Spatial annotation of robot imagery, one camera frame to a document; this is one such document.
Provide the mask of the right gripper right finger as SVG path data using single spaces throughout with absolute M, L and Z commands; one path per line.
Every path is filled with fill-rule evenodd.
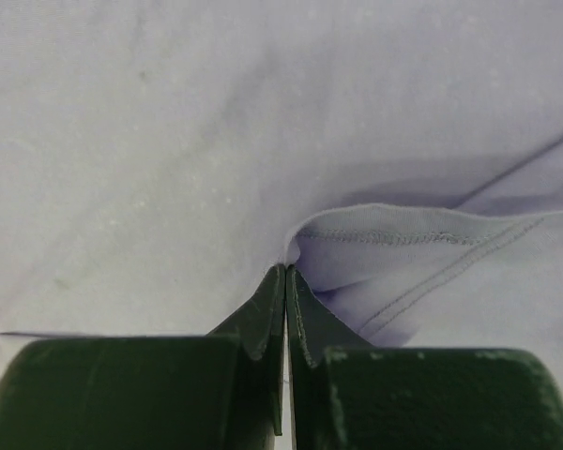
M 563 397 L 532 353 L 380 348 L 289 267 L 296 449 L 563 449 Z

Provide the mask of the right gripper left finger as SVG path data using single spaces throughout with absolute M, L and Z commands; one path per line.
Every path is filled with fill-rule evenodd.
M 282 432 L 285 269 L 199 337 L 25 346 L 0 380 L 0 450 L 270 449 Z

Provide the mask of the lilac polo shirt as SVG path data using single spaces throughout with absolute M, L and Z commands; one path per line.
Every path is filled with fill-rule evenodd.
M 0 1 L 0 373 L 203 333 L 279 261 L 563 385 L 563 1 Z

